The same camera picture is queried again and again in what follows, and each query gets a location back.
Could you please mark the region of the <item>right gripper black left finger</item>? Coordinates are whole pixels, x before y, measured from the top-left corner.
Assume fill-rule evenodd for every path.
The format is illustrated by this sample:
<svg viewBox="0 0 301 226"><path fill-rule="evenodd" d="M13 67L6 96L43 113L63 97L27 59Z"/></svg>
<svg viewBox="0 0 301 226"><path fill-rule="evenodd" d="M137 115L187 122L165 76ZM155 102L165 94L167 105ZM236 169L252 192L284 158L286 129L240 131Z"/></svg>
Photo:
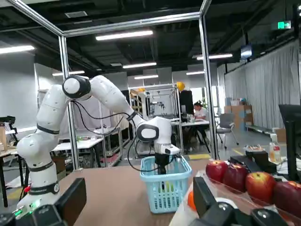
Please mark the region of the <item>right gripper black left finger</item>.
<svg viewBox="0 0 301 226"><path fill-rule="evenodd" d="M86 182L76 178L54 204L41 199L11 213L1 213L2 226L72 226L87 203Z"/></svg>

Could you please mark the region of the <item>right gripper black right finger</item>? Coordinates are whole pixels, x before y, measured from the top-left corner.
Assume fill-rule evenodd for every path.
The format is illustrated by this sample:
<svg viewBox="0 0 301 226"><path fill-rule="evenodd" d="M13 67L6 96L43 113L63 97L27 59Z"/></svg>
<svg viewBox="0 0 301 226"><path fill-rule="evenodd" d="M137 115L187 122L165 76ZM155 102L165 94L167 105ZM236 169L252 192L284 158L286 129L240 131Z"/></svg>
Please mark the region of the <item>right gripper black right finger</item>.
<svg viewBox="0 0 301 226"><path fill-rule="evenodd" d="M246 180L246 191L258 205L249 214L229 201L217 200L202 177L193 179L188 205L198 214L192 226L296 226L298 224L298 184Z"/></svg>

